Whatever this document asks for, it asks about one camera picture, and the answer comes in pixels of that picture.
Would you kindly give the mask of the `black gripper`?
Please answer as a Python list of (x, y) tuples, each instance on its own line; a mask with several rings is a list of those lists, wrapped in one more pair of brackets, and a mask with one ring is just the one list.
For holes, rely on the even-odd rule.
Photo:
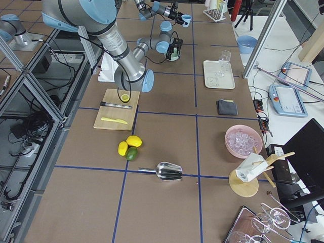
[(181, 47), (183, 44), (183, 39), (179, 39), (179, 38), (172, 38), (172, 42), (170, 43), (170, 49), (167, 50), (166, 52), (166, 59), (167, 60), (171, 60), (172, 59), (172, 53), (173, 50), (176, 49), (177, 50), (177, 56), (178, 59), (181, 58)]
[(186, 22), (189, 20), (189, 15), (178, 12), (177, 8), (175, 7), (170, 8), (169, 18), (175, 20), (178, 24), (180, 24), (183, 27), (188, 27), (189, 25), (189, 23)]

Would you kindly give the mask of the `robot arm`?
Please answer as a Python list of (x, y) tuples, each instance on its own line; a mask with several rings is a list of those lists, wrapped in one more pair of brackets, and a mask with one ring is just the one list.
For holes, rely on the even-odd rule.
[(182, 40), (173, 37), (172, 24), (163, 21), (156, 38), (140, 38), (130, 50), (116, 23), (119, 1), (43, 1), (42, 16), (46, 25), (68, 32), (78, 32), (83, 26), (87, 33), (99, 39), (118, 68), (114, 73), (116, 85), (123, 90), (149, 92), (154, 73), (146, 69), (141, 59), (149, 50), (156, 50), (171, 59)]
[(158, 1), (154, 1), (152, 6), (149, 6), (145, 1), (134, 1), (139, 11), (139, 18), (145, 21), (155, 15), (161, 15), (174, 20), (176, 24), (183, 27), (188, 27), (192, 17), (188, 14), (183, 14), (178, 11), (178, 2), (175, 1), (171, 5), (163, 5)]

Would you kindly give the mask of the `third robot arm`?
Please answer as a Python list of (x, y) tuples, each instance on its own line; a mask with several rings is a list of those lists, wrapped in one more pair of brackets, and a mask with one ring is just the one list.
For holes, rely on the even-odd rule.
[(33, 51), (44, 35), (28, 32), (15, 14), (1, 16), (1, 37), (13, 51)]

